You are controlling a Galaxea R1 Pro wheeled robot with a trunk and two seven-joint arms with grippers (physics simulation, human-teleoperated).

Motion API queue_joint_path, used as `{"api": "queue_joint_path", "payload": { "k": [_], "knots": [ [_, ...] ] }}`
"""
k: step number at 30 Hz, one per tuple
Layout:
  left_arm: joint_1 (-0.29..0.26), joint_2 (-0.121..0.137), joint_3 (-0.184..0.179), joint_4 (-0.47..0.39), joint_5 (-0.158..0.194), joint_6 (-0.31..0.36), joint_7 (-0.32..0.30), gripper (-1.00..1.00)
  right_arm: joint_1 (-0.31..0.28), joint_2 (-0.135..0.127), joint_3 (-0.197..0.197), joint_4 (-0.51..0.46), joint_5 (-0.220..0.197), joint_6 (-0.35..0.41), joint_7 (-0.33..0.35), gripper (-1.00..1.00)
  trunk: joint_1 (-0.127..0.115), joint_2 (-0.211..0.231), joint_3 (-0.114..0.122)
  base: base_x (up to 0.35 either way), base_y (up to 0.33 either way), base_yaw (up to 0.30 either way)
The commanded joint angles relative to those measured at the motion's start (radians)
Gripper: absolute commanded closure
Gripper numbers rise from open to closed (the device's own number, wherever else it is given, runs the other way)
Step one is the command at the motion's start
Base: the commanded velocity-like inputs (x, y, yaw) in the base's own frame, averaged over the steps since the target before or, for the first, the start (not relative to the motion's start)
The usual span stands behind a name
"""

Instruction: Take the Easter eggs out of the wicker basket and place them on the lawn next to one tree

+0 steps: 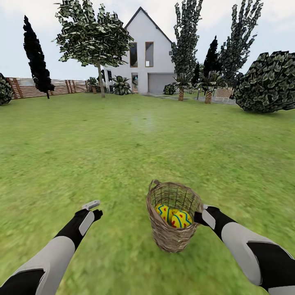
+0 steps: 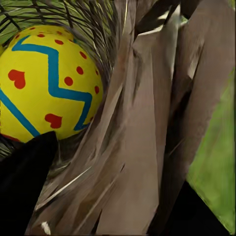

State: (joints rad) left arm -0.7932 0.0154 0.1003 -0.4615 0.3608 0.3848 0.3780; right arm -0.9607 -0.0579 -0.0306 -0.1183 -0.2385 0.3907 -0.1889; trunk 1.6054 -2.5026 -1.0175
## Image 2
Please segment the wicker basket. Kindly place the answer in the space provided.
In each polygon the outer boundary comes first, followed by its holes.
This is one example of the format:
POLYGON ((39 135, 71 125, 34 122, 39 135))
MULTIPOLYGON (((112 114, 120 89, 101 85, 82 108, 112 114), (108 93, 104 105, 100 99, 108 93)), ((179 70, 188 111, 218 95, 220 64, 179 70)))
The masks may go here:
MULTIPOLYGON (((30 1, 0 4, 0 33, 18 29, 1 46, 24 31, 14 18, 64 27, 95 63, 104 96, 69 149, 79 147, 62 155, 69 139, 58 141, 24 236, 161 236, 236 64, 236 7, 108 0, 112 15, 105 0, 30 1), (23 8, 38 16, 8 14, 23 8)), ((0 147, 18 149, 1 134, 0 147)))

